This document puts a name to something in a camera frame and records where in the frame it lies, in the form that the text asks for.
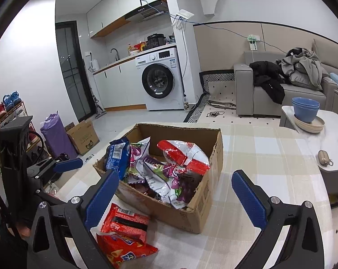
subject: purple bag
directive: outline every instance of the purple bag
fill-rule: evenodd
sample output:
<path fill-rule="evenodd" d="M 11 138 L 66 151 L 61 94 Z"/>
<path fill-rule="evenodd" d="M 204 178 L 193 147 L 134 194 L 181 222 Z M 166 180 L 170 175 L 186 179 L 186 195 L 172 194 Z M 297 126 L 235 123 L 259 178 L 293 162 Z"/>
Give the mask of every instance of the purple bag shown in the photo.
<path fill-rule="evenodd" d="M 58 114 L 51 114 L 44 122 L 40 132 L 44 135 L 47 143 L 54 153 L 54 157 L 58 157 L 61 153 L 66 153 L 69 159 L 75 159 L 78 154 L 75 151 L 71 140 L 69 139 L 61 118 Z"/>

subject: gray clothing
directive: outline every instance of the gray clothing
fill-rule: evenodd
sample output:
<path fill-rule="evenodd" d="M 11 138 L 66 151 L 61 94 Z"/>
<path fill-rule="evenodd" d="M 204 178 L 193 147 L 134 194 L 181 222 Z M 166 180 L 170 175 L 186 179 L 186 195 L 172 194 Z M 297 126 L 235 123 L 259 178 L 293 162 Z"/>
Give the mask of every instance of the gray clothing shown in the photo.
<path fill-rule="evenodd" d="M 310 82 L 316 88 L 321 87 L 322 77 L 328 76 L 315 52 L 305 48 L 299 55 L 287 56 L 282 60 L 277 60 L 276 63 L 281 66 L 286 76 L 291 76 L 295 71 L 308 75 Z"/>

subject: blue gripper pad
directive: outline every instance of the blue gripper pad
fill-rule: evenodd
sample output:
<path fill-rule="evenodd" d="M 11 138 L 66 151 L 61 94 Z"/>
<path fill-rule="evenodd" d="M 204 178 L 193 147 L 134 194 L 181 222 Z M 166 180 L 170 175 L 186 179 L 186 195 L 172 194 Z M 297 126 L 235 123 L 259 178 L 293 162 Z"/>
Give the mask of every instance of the blue gripper pad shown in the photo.
<path fill-rule="evenodd" d="M 266 210 L 244 178 L 236 171 L 232 174 L 231 185 L 247 215 L 255 227 L 266 227 Z"/>
<path fill-rule="evenodd" d="M 118 186 L 119 174 L 116 171 L 113 171 L 107 177 L 105 182 L 102 183 L 87 206 L 84 225 L 88 231 L 99 224 L 99 221 L 113 198 Z"/>
<path fill-rule="evenodd" d="M 82 159 L 77 158 L 74 160 L 67 160 L 67 161 L 56 163 L 56 165 L 53 167 L 53 171 L 61 174 L 61 173 L 71 171 L 74 169 L 79 169 L 82 166 L 83 166 Z"/>

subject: red snack bag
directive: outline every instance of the red snack bag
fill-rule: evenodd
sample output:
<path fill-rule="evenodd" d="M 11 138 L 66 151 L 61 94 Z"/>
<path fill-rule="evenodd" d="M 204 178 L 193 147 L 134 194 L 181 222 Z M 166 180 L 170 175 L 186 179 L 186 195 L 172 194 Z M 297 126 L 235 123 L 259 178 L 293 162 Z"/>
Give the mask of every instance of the red snack bag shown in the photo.
<path fill-rule="evenodd" d="M 159 141 L 158 148 L 166 158 L 179 166 L 204 175 L 210 169 L 209 159 L 197 144 L 183 141 Z"/>
<path fill-rule="evenodd" d="M 112 203 L 100 231 L 102 233 L 118 232 L 145 244 L 148 223 L 149 218 L 147 216 L 121 209 Z"/>
<path fill-rule="evenodd" d="M 158 251 L 158 248 L 148 244 L 143 245 L 141 242 L 118 233 L 110 235 L 97 234 L 97 242 L 108 260 L 117 269 L 124 261 L 149 256 Z"/>

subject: blue snack bag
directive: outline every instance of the blue snack bag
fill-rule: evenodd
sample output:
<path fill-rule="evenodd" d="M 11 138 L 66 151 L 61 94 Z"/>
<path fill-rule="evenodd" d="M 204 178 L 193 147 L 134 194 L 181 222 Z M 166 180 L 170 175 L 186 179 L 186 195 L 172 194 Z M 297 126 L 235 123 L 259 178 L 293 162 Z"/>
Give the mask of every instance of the blue snack bag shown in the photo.
<path fill-rule="evenodd" d="M 127 137 L 122 137 L 110 142 L 107 147 L 105 170 L 110 169 L 117 171 L 119 179 L 122 180 L 125 170 L 129 165 L 129 140 Z"/>

